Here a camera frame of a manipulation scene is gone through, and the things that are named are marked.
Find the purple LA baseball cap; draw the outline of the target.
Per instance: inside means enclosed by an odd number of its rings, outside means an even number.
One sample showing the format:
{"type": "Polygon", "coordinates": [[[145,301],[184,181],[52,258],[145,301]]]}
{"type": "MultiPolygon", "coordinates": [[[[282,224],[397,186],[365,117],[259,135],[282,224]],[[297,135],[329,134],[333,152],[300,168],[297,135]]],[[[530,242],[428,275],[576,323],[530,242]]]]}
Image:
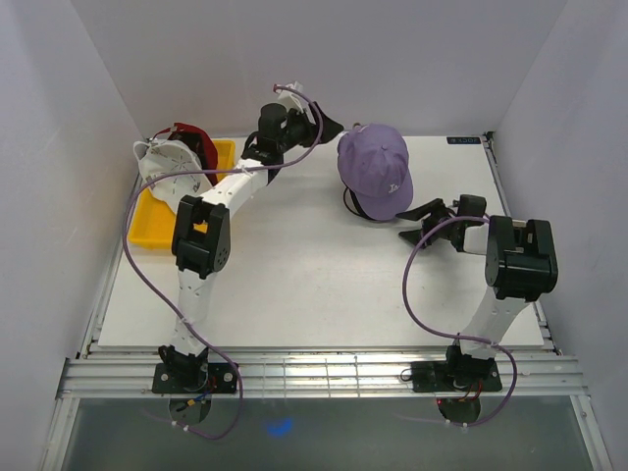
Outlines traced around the purple LA baseball cap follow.
{"type": "Polygon", "coordinates": [[[340,180],[356,193],[369,216],[390,221],[409,208],[409,151],[398,130],[382,124],[350,130],[340,138],[337,152],[340,180]]]}

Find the white baseball cap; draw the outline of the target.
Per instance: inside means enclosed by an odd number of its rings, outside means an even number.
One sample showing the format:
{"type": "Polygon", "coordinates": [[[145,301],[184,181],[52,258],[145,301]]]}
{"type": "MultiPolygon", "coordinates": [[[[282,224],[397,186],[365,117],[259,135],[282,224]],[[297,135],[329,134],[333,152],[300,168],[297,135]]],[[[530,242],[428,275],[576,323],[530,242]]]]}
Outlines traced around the white baseball cap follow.
{"type": "Polygon", "coordinates": [[[132,151],[151,195],[166,203],[173,213],[183,197],[199,196],[213,186],[208,176],[191,173],[202,170],[200,160],[179,140],[136,141],[132,151]]]}

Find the black NY baseball cap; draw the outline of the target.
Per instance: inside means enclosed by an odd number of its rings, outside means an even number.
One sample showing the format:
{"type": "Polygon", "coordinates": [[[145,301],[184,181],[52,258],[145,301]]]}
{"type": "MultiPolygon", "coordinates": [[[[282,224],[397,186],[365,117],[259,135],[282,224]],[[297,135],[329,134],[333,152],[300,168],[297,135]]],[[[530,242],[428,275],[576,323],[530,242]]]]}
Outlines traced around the black NY baseball cap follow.
{"type": "Polygon", "coordinates": [[[365,221],[369,221],[375,224],[383,224],[383,223],[387,223],[388,220],[381,220],[381,219],[375,219],[371,216],[369,216],[365,210],[362,208],[362,206],[360,205],[360,202],[358,201],[357,195],[356,193],[349,188],[348,186],[345,186],[344,188],[348,188],[349,190],[349,194],[347,195],[347,200],[348,203],[351,207],[353,207],[354,209],[356,209],[357,211],[359,211],[361,213],[361,219],[365,220],[365,221]]]}

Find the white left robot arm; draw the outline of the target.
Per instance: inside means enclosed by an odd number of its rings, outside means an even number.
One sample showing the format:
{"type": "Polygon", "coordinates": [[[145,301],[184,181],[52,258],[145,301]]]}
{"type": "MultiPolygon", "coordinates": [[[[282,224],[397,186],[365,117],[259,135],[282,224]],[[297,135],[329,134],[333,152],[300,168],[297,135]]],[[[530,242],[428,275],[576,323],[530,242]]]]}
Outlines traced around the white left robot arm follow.
{"type": "Polygon", "coordinates": [[[260,110],[258,130],[246,141],[233,171],[200,196],[179,204],[172,253],[178,269],[177,323],[168,346],[158,349],[168,374],[187,392],[201,390],[208,380],[209,347],[195,325],[208,314],[218,272],[231,253],[231,216],[259,189],[267,186],[295,146],[310,151],[335,138],[343,126],[328,118],[317,102],[305,111],[271,103],[260,110]]]}

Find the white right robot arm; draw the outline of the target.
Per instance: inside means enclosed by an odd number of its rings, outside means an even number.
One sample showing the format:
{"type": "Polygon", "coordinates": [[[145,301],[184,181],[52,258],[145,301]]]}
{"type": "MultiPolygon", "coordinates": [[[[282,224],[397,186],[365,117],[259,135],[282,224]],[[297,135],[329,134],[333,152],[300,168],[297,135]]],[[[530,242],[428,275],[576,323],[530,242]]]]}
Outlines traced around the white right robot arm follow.
{"type": "Polygon", "coordinates": [[[419,230],[399,234],[414,245],[445,239],[459,253],[485,257],[485,294],[472,320],[447,349],[443,375],[456,390],[489,379],[497,344],[517,315],[557,283],[550,222],[490,216],[486,198],[472,194],[460,195],[451,208],[436,198],[396,216],[421,224],[419,230]]]}

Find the red baseball cap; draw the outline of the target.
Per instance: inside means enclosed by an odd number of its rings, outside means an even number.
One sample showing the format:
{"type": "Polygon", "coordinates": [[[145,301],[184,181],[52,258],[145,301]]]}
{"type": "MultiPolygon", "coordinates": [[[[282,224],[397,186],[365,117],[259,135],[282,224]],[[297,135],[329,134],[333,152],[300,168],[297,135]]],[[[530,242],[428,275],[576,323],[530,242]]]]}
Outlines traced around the red baseball cap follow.
{"type": "Polygon", "coordinates": [[[216,170],[218,165],[218,150],[203,129],[180,122],[173,123],[170,127],[157,131],[149,140],[153,143],[161,134],[168,134],[168,140],[177,140],[192,151],[202,170],[216,170]]]}

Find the yellow plastic bin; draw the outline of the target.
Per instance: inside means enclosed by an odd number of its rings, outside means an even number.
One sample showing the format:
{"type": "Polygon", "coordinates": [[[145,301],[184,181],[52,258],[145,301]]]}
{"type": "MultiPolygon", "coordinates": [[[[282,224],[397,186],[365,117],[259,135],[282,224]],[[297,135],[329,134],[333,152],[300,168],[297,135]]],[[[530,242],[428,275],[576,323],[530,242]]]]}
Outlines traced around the yellow plastic bin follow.
{"type": "Polygon", "coordinates": [[[129,243],[149,250],[171,250],[176,214],[145,189],[137,200],[129,229],[129,243]]]}

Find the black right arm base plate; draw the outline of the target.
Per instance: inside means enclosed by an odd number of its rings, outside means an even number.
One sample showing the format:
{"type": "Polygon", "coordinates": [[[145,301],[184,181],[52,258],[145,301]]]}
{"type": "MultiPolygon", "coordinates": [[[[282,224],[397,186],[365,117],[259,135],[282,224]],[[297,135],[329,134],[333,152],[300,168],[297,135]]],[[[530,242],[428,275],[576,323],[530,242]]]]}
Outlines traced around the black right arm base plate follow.
{"type": "Polygon", "coordinates": [[[475,391],[496,393],[502,390],[502,382],[494,361],[482,371],[449,370],[443,361],[416,361],[401,371],[399,378],[410,383],[415,393],[454,393],[475,391]]]}

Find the aluminium frame rail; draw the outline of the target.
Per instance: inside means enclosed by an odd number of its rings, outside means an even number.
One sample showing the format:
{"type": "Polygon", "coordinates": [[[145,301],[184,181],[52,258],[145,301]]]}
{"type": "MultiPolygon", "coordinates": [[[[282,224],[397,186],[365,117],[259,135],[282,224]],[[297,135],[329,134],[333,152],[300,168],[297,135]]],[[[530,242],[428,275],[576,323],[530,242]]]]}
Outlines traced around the aluminium frame rail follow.
{"type": "MultiPolygon", "coordinates": [[[[237,374],[246,398],[410,397],[414,362],[442,361],[437,350],[236,351],[237,374]]],[[[93,353],[64,366],[60,398],[142,398],[169,396],[174,377],[155,354],[93,353]]],[[[578,360],[549,350],[519,351],[497,357],[503,386],[517,396],[586,395],[589,387],[578,360]]]]}

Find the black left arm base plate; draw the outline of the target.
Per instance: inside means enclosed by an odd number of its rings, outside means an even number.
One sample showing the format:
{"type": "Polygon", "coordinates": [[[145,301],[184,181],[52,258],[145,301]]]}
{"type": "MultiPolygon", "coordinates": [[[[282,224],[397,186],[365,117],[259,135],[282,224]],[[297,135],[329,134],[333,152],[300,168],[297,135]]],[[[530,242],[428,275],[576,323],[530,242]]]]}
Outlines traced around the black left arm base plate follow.
{"type": "Polygon", "coordinates": [[[227,363],[206,363],[192,373],[160,363],[156,366],[151,391],[157,394],[236,393],[235,371],[227,363]]]}

